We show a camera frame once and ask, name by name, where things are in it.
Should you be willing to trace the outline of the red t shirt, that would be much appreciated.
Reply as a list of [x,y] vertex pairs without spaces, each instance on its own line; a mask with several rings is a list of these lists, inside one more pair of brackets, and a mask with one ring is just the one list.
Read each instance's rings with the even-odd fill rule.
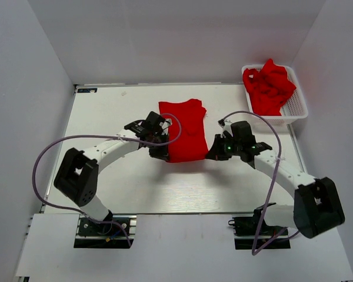
[[159,111],[172,120],[169,138],[177,140],[168,145],[171,163],[205,159],[208,146],[205,140],[204,117],[207,110],[199,99],[181,103],[159,102]]

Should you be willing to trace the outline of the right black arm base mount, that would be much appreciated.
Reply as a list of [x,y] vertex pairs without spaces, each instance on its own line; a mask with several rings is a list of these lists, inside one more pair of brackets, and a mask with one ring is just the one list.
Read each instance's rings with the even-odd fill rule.
[[[257,230],[258,222],[263,209],[263,206],[257,207],[250,215],[240,214],[239,216],[233,216],[232,219],[228,221],[229,227],[232,227],[234,231],[234,243],[236,250],[252,249],[255,232]],[[264,220],[259,232],[256,249],[260,248],[281,230],[282,227],[270,226],[266,224]],[[289,233],[286,230],[275,241],[266,246],[265,249],[290,249],[291,245],[288,237]]]

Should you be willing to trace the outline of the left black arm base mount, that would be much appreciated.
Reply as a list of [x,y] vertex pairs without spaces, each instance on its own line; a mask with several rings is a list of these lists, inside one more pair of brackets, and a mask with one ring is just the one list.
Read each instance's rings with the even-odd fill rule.
[[86,217],[80,217],[76,228],[75,249],[129,249],[130,245],[122,229],[132,244],[135,238],[136,216],[114,217],[115,224],[97,224]]

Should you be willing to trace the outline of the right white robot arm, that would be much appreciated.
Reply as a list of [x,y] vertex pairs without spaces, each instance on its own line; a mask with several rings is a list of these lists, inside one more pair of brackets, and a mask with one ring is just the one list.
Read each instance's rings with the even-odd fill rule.
[[254,210],[254,228],[268,234],[277,227],[298,230],[306,238],[331,230],[345,222],[335,183],[316,178],[277,156],[265,142],[257,142],[247,121],[220,120],[222,133],[216,134],[207,159],[224,161],[238,156],[253,169],[269,176],[292,197],[293,205],[269,203]]

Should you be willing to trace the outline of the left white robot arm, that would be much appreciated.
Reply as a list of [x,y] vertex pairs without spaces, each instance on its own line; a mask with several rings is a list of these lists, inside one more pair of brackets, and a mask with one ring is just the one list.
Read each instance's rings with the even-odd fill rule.
[[150,112],[145,120],[136,120],[124,126],[114,136],[106,137],[93,147],[66,151],[54,179],[54,187],[74,202],[93,219],[92,227],[99,234],[112,229],[112,213],[96,195],[100,173],[113,162],[136,152],[142,147],[159,149],[160,143],[169,141],[168,127],[172,118]]

